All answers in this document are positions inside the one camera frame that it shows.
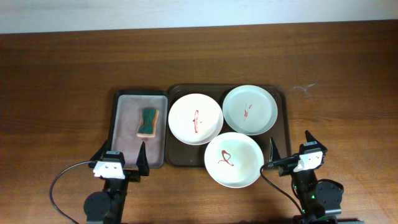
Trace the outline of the white plate front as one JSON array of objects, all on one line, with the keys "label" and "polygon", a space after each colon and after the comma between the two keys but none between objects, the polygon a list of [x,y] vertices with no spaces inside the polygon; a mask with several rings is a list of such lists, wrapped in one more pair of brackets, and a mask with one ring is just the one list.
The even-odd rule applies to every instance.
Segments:
[{"label": "white plate front", "polygon": [[217,183],[238,189],[259,178],[264,156],[252,138],[229,132],[218,135],[207,145],[204,161],[206,170]]}]

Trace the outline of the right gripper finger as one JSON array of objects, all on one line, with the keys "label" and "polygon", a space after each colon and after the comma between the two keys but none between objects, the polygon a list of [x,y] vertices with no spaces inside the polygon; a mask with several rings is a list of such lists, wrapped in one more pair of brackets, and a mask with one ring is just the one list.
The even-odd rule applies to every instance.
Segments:
[{"label": "right gripper finger", "polygon": [[273,168],[273,162],[280,160],[279,150],[273,138],[270,138],[270,156],[268,168]]},{"label": "right gripper finger", "polygon": [[305,131],[305,137],[308,143],[315,142],[315,145],[321,149],[322,152],[326,153],[328,149],[319,141],[317,140],[309,130]]}]

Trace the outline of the white plate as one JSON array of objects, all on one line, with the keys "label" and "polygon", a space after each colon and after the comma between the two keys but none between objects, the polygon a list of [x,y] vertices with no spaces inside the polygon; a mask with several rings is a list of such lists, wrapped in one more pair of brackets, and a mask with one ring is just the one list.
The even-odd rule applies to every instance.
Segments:
[{"label": "white plate", "polygon": [[223,112],[211,97],[192,93],[179,98],[169,111],[169,129],[181,142],[202,145],[215,138],[223,127]]},{"label": "white plate", "polygon": [[218,135],[207,145],[204,161],[206,170],[217,183],[238,189],[259,178],[264,156],[252,138],[229,132]]}]

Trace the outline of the green and orange sponge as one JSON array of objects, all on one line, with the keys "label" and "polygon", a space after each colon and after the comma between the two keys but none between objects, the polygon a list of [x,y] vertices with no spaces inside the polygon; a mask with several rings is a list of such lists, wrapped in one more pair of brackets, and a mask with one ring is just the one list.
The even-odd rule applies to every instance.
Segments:
[{"label": "green and orange sponge", "polygon": [[140,138],[154,138],[156,132],[156,122],[159,111],[155,109],[142,109],[141,122],[137,130],[137,136]]}]

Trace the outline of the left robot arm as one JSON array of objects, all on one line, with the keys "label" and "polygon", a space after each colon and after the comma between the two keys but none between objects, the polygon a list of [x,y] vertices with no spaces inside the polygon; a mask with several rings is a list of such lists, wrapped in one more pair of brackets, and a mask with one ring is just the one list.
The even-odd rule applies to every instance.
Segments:
[{"label": "left robot arm", "polygon": [[140,182],[142,176],[150,173],[144,142],[137,157],[137,170],[125,169],[124,154],[110,147],[109,141],[105,141],[89,161],[94,176],[104,180],[104,187],[84,202],[87,223],[121,223],[129,183]]}]

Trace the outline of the pale green plate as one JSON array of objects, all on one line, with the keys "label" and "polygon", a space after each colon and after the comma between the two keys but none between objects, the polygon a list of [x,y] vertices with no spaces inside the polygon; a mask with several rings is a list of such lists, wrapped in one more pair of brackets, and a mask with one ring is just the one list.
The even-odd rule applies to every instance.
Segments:
[{"label": "pale green plate", "polygon": [[222,110],[224,120],[233,130],[249,136],[270,130],[278,115],[274,97],[254,85],[233,88],[225,96]]}]

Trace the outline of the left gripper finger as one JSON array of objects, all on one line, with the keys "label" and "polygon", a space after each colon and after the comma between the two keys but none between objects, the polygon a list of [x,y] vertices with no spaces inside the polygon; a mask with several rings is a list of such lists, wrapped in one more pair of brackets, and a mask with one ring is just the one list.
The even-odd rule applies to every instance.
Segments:
[{"label": "left gripper finger", "polygon": [[103,145],[97,150],[97,152],[91,157],[88,163],[89,168],[94,168],[98,161],[102,161],[106,152],[109,151],[109,141],[105,140]]},{"label": "left gripper finger", "polygon": [[149,176],[150,168],[146,156],[146,144],[143,141],[137,157],[136,166],[140,176]]}]

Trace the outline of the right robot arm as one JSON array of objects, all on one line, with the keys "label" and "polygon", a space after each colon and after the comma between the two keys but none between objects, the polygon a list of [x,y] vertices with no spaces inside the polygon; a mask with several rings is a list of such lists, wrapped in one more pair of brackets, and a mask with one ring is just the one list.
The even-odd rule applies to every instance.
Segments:
[{"label": "right robot arm", "polygon": [[268,168],[278,168],[281,177],[291,176],[290,187],[295,197],[270,180],[266,182],[287,196],[298,208],[300,215],[293,217],[293,223],[362,223],[354,218],[337,219],[342,213],[340,203],[344,187],[334,180],[316,177],[315,170],[324,164],[328,149],[309,131],[305,131],[305,137],[307,142],[300,145],[299,152],[285,158],[280,157],[274,140],[270,138],[270,161],[261,167],[261,177],[265,177],[263,170]]}]

